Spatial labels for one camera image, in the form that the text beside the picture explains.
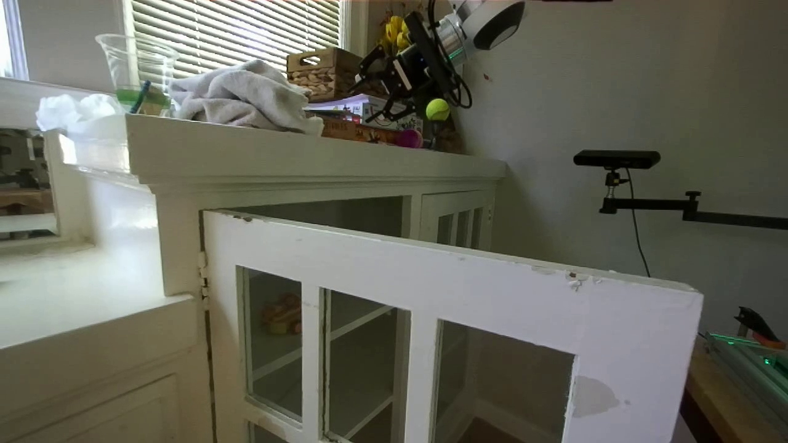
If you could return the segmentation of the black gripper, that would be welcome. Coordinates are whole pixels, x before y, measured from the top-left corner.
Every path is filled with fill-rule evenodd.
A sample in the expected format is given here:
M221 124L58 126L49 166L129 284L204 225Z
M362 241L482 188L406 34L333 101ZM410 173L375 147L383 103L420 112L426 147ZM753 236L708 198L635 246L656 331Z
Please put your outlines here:
M384 40L362 60L356 75L356 92L383 92L384 103L375 112L386 122L423 115L432 99L460 103L460 76L452 66L444 44L421 12L406 18L411 44L390 54Z

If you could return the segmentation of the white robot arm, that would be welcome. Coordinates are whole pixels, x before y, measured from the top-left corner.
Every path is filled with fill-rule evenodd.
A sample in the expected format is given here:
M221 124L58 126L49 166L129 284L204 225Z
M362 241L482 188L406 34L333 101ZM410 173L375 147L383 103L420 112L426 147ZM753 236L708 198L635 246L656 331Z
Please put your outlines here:
M426 12L394 16L356 71L352 88L384 92L372 119L426 119L434 99L470 109L474 93L459 66L474 49L490 53L510 40L526 8L526 0L448 0L448 12L437 18L437 0L429 0Z

